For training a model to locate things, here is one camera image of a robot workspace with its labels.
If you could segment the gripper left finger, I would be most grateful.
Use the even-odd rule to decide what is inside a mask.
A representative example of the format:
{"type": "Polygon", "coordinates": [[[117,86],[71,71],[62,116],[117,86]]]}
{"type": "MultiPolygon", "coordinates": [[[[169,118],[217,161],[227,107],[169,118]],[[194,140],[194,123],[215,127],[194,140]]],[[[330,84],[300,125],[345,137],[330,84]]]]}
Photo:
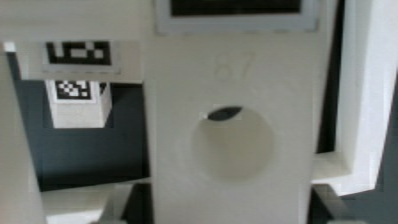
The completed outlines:
{"type": "Polygon", "coordinates": [[[92,224],[154,224],[151,183],[117,184],[92,224]]]}

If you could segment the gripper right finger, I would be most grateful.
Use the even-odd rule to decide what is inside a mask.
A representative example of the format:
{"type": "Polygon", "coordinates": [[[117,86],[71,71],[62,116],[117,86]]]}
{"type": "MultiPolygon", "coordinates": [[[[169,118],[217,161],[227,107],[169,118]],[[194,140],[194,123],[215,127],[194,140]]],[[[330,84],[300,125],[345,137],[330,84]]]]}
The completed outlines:
{"type": "Polygon", "coordinates": [[[353,216],[329,184],[311,187],[307,224],[368,224],[353,216]]]}

